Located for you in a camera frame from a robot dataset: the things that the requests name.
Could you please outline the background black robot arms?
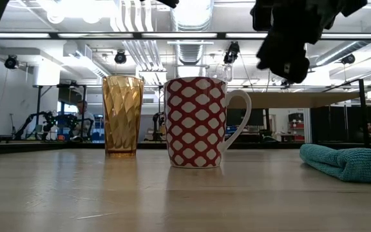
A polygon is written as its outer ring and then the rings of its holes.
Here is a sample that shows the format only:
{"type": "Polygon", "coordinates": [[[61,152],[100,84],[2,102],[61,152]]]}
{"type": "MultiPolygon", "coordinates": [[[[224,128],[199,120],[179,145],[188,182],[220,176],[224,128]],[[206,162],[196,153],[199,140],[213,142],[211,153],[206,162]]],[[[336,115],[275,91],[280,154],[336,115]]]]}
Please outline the background black robot arms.
{"type": "Polygon", "coordinates": [[[70,136],[73,136],[73,130],[78,124],[79,120],[76,116],[72,114],[64,115],[54,115],[52,111],[41,111],[39,113],[30,114],[24,124],[14,133],[14,140],[21,140],[23,133],[25,132],[26,127],[33,121],[34,118],[42,116],[45,119],[45,125],[43,125],[43,134],[40,137],[40,140],[46,140],[49,132],[54,126],[57,126],[59,122],[63,122],[65,128],[70,129],[70,136]]]}

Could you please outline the amber faceted plastic tumbler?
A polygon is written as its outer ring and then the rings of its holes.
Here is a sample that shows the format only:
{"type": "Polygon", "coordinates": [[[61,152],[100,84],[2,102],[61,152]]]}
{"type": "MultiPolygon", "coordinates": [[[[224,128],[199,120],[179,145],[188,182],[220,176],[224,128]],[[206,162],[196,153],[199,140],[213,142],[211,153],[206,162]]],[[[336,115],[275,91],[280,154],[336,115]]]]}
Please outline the amber faceted plastic tumbler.
{"type": "Polygon", "coordinates": [[[111,75],[102,80],[104,139],[109,158],[134,157],[140,129],[144,81],[111,75]]]}

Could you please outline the wood shelf black metal frame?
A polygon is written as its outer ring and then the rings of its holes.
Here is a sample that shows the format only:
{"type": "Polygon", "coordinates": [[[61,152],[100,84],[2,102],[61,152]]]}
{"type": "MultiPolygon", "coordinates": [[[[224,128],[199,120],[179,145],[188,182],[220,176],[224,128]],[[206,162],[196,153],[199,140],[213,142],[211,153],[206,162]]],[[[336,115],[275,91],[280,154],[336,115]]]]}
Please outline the wood shelf black metal frame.
{"type": "Polygon", "coordinates": [[[315,86],[320,92],[249,92],[249,100],[252,108],[319,108],[332,104],[359,99],[361,108],[361,122],[363,124],[363,144],[370,145],[367,129],[367,110],[365,97],[365,84],[362,79],[357,79],[357,86],[352,81],[347,81],[337,86],[315,86]]]}

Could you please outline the silver air duct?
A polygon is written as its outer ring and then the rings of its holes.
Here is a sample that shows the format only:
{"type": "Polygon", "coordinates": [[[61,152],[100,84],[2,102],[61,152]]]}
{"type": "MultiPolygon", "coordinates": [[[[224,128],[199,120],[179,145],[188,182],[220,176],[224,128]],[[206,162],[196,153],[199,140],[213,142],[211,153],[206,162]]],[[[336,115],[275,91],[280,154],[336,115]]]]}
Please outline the silver air duct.
{"type": "MultiPolygon", "coordinates": [[[[214,0],[179,0],[170,17],[175,32],[206,32],[210,29],[214,0]]],[[[177,41],[178,60],[184,65],[196,65],[202,58],[202,41],[177,41]]]]}

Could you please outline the teal knitted cloth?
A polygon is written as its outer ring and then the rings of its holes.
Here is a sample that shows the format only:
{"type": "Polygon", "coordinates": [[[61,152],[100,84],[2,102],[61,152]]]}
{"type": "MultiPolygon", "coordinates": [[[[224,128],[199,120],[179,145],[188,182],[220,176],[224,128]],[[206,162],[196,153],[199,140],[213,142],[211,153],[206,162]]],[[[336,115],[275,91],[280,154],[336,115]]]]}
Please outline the teal knitted cloth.
{"type": "Polygon", "coordinates": [[[350,148],[335,150],[317,144],[304,144],[300,159],[332,177],[344,182],[371,183],[371,149],[350,148]]]}

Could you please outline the parts bin rack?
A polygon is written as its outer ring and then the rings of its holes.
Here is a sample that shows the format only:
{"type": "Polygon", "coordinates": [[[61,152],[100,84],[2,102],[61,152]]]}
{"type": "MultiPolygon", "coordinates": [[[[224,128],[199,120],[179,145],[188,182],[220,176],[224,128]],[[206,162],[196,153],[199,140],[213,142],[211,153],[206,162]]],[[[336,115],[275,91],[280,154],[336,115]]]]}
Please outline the parts bin rack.
{"type": "Polygon", "coordinates": [[[294,142],[305,142],[305,128],[303,113],[291,113],[288,115],[289,133],[293,134],[294,142]]]}

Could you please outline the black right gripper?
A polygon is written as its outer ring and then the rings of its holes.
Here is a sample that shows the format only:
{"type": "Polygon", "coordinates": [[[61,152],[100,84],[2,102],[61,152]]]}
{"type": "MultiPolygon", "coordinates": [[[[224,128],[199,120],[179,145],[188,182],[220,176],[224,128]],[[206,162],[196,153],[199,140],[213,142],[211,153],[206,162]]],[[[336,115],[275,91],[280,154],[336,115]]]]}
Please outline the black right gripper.
{"type": "Polygon", "coordinates": [[[256,57],[257,69],[270,70],[289,82],[301,83],[310,62],[305,43],[314,44],[336,16],[345,17],[366,6],[368,0],[256,0],[250,11],[252,27],[268,32],[256,57]]]}

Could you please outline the red white patterned mug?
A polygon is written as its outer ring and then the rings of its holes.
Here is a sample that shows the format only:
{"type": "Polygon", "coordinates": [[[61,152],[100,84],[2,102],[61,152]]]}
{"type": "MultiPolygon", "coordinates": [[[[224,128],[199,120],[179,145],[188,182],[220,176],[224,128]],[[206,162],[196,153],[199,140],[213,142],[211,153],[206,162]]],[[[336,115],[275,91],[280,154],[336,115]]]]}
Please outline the red white patterned mug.
{"type": "Polygon", "coordinates": [[[183,77],[164,84],[167,152],[172,167],[217,168],[222,155],[241,134],[251,116],[252,101],[243,90],[227,91],[227,83],[209,77],[183,77]],[[245,116],[226,135],[227,107],[241,97],[245,116]]]}

